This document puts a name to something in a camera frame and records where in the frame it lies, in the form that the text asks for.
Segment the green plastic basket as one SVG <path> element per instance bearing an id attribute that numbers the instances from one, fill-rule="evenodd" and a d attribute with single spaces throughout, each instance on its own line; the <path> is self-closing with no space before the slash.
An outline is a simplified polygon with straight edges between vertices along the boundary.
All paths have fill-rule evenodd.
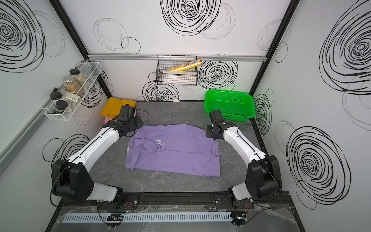
<path id="1" fill-rule="evenodd" d="M 204 109 L 209 114 L 220 110 L 227 120 L 247 121 L 255 117 L 253 97 L 245 92 L 230 90 L 208 90 L 205 94 Z"/>

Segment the purple t-shirt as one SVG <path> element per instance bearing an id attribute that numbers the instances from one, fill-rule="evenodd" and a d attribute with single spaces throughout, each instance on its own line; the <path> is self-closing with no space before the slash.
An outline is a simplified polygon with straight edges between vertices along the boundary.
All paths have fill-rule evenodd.
<path id="1" fill-rule="evenodd" d="M 191 125 L 143 126 L 128 142 L 125 168 L 220 177 L 218 142 Z"/>

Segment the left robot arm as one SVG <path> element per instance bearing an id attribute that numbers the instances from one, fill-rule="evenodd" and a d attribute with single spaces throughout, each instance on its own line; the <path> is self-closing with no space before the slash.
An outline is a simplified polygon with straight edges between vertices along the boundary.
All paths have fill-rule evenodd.
<path id="1" fill-rule="evenodd" d="M 94 182 L 89 172 L 112 144 L 143 126 L 137 111 L 128 104 L 122 106 L 118 116 L 105 123 L 92 141 L 66 160 L 55 161 L 51 194 L 74 203 L 107 202 L 120 208 L 124 204 L 122 188 Z"/>

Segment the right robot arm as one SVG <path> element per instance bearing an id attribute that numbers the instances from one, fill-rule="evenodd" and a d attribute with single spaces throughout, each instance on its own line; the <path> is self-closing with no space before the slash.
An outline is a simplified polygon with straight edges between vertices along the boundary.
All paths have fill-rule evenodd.
<path id="1" fill-rule="evenodd" d="M 209 117 L 211 125 L 207 126 L 206 136 L 228 142 L 247 166 L 245 181 L 229 188 L 231 201 L 252 201 L 275 192 L 282 193 L 278 159 L 258 149 L 234 121 L 223 117 L 220 110 L 210 112 Z"/>

